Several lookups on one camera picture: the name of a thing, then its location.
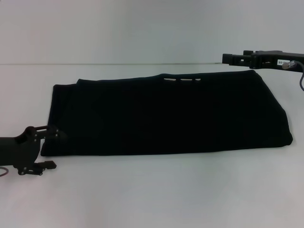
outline black cable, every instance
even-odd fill
[[[5,168],[5,167],[0,167],[0,170],[5,170],[6,171],[5,173],[0,174],[0,177],[3,177],[3,176],[5,176],[6,174],[9,173],[9,170],[7,168]]]
[[[302,74],[302,77],[301,77],[301,79],[300,79],[300,87],[301,87],[301,89],[304,91],[304,87],[303,87],[303,85],[302,85],[302,81],[303,81],[303,78],[304,78],[304,64],[301,63],[301,62],[299,62],[299,61],[294,61],[294,62],[295,62],[297,65],[300,65],[301,68],[302,68],[303,74]]]

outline black fabric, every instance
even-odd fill
[[[48,124],[68,139],[46,140],[42,156],[216,152],[293,140],[285,111],[253,70],[56,85]]]

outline white wall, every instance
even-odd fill
[[[2,0],[0,63],[221,62],[304,53],[301,0]]]

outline barcode label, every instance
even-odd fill
[[[289,62],[290,62],[289,60],[282,60],[282,59],[277,60],[277,64],[280,66],[283,65],[284,63],[289,63]]]

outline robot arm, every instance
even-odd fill
[[[13,165],[19,175],[42,175],[45,169],[55,169],[53,161],[35,163],[40,151],[41,139],[58,139],[60,131],[54,126],[27,127],[11,138],[0,138],[0,166]]]
[[[276,69],[303,72],[300,87],[304,91],[304,54],[283,51],[244,51],[243,55],[223,54],[223,64],[249,67],[250,69]]]

